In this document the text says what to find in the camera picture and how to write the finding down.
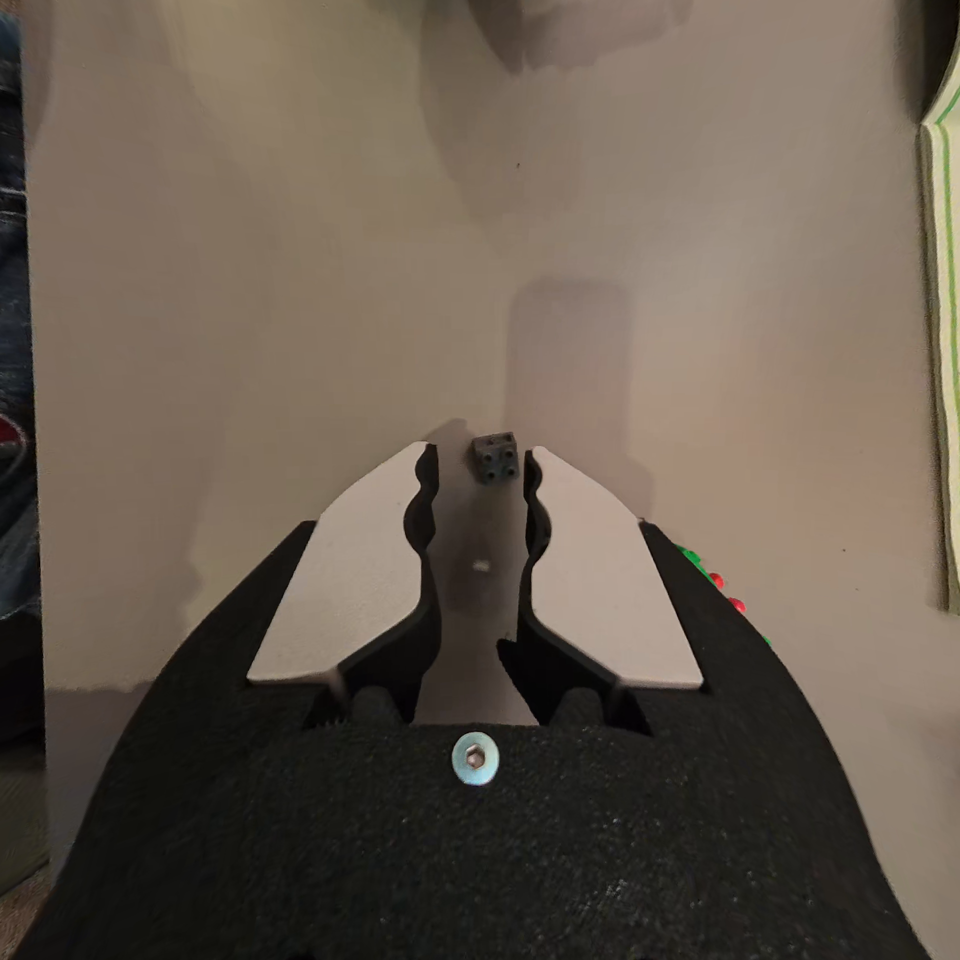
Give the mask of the small dark grey brick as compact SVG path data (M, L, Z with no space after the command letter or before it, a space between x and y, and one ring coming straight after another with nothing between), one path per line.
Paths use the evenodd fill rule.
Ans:
M475 478L485 486L508 483L521 473L521 458L512 431L474 437L470 459Z

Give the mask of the brick instruction booklet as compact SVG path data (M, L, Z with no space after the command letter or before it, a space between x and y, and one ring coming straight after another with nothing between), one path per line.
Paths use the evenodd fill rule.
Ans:
M919 125L925 274L937 416L945 608L959 609L959 75L958 62Z

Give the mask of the colourful brick model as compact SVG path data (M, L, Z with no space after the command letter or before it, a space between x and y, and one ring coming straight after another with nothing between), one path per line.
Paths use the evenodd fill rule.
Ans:
M685 558L687 558L687 559L690 561L690 563L691 563L697 570L699 570L699 572L700 572L707 580L709 580L710 582L712 582L712 584L714 585L714 587L715 587L721 594L723 594L723 595L725 596L726 600L730 603L730 605L731 605L731 606L734 606L734 607L736 608L736 610L738 611L738 613L739 613L741 616L743 616L744 618L746 618L746 616L747 616L747 606L746 606L745 603L744 603L743 601L741 601L740 599L738 599L738 598L734 597L733 595L727 593L727 585L726 585L726 581L725 581L724 577L723 577L719 572L716 572L716 571L714 571L714 570L709 569L709 568L704 564L701 556L700 556L699 554L697 554L695 551L693 551L692 549L688 548L687 546L682 546L682 545L680 545L680 544L675 544L675 546L677 546L679 552L680 552Z

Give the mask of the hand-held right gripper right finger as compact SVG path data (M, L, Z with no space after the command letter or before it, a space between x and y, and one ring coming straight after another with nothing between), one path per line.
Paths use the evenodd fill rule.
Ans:
M572 690L607 725L642 725L636 690L701 692L705 678L641 520L545 446L524 458L527 559L513 639L498 656L539 725Z

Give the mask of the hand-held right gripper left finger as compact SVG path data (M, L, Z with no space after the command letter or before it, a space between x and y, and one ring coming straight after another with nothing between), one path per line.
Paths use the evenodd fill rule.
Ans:
M441 649L428 548L439 491L435 444L415 441L318 518L249 666L259 686L332 685L353 699L390 693L411 723Z

